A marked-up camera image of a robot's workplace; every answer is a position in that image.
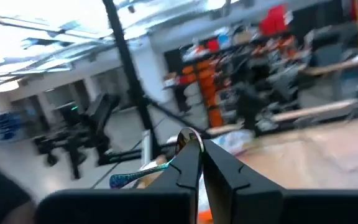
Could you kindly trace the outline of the blue handled silver spoon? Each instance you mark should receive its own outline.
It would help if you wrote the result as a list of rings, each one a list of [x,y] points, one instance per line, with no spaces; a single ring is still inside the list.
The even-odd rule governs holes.
[[[129,173],[129,174],[114,174],[110,176],[109,178],[109,186],[111,189],[121,189],[128,185],[129,183],[136,181],[138,179],[141,179],[145,177],[146,175],[150,175],[156,172],[164,171],[168,168],[170,163],[175,159],[175,157],[180,153],[182,149],[185,148],[185,146],[188,143],[197,143],[198,147],[197,149],[201,152],[204,151],[204,144],[203,140],[195,129],[193,128],[183,128],[177,138],[176,138],[176,144],[175,144],[175,150],[174,150],[174,156],[169,159],[167,162],[159,164],[157,159],[153,162],[148,163],[147,165],[143,166],[139,171]]]

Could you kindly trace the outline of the blue storage bins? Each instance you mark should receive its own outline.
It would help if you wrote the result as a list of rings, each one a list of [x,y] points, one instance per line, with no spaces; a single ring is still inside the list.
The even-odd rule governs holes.
[[[0,114],[0,140],[13,139],[22,126],[20,116],[16,112]]]

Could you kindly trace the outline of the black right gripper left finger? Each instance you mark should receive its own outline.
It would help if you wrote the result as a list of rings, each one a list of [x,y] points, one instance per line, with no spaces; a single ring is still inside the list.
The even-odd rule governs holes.
[[[196,224],[201,149],[192,140],[148,187],[149,224]]]

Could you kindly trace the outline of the black background machine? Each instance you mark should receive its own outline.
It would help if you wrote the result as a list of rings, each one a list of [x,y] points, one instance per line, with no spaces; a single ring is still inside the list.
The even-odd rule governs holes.
[[[87,158],[80,151],[81,148],[96,150],[97,166],[112,164],[115,155],[109,152],[110,139],[104,128],[113,111],[119,107],[120,101],[120,96],[102,93],[83,113],[79,113],[74,106],[60,108],[63,127],[52,134],[34,138],[39,154],[45,156],[45,165],[53,167],[58,162],[58,156],[53,153],[57,148],[62,148],[68,154],[71,176],[75,180],[81,178],[80,165]]]

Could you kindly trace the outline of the blue white ramen packet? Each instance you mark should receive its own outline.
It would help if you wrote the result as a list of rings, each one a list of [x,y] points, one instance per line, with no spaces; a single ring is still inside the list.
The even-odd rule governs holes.
[[[240,154],[254,145],[254,133],[248,129],[241,129],[222,134],[212,140],[232,155]]]

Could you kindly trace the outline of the black aluminium table frame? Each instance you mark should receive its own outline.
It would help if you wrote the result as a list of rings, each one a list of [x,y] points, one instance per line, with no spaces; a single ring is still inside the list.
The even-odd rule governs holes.
[[[137,77],[137,72],[135,70],[135,66],[131,57],[130,50],[127,45],[127,41],[124,37],[124,31],[122,29],[121,22],[119,20],[119,16],[117,13],[116,6],[113,2],[113,0],[102,0],[105,10],[108,15],[108,20],[110,23],[110,26],[113,30],[113,35],[116,41],[116,45],[119,51],[119,56],[122,62],[122,66],[127,78],[127,81],[129,82],[130,87],[130,96],[132,100],[134,101],[134,104],[136,106],[137,112],[141,118],[144,130],[150,132],[150,140],[151,140],[151,156],[152,158],[156,158],[158,155],[164,152],[164,149],[166,147],[173,146],[172,143],[166,143],[166,144],[159,144],[157,136],[155,135],[155,126],[152,122],[152,118],[150,116],[150,113],[148,111],[148,105],[152,105],[154,108],[158,109],[162,113],[166,114],[168,117],[177,120],[179,123],[184,124],[186,126],[189,126],[193,129],[195,129],[197,132],[201,134],[202,137],[206,139],[212,138],[212,135],[210,135],[207,130],[201,129],[200,127],[197,127],[194,124],[191,124],[188,121],[185,121],[184,119],[181,119],[179,116],[173,114],[171,111],[167,110],[163,106],[160,106],[156,101],[149,98],[143,88],[140,84],[140,80]]]

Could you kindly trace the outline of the storage shelf with orange items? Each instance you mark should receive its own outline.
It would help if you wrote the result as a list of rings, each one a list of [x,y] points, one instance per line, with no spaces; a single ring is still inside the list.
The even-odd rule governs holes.
[[[260,22],[261,36],[188,61],[176,86],[197,83],[212,127],[223,125],[225,106],[234,107],[242,127],[263,131],[275,113],[299,107],[296,72],[285,66],[294,56],[284,4],[269,9]]]

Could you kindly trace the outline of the orange white ramen packet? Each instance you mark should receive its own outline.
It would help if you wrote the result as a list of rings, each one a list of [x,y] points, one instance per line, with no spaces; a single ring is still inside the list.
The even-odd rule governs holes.
[[[213,217],[210,209],[198,212],[197,224],[213,224]]]

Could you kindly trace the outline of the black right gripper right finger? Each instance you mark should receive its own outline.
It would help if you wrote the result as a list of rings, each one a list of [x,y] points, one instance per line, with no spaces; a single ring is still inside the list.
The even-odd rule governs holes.
[[[210,140],[204,140],[203,176],[214,224],[279,224],[283,187]]]

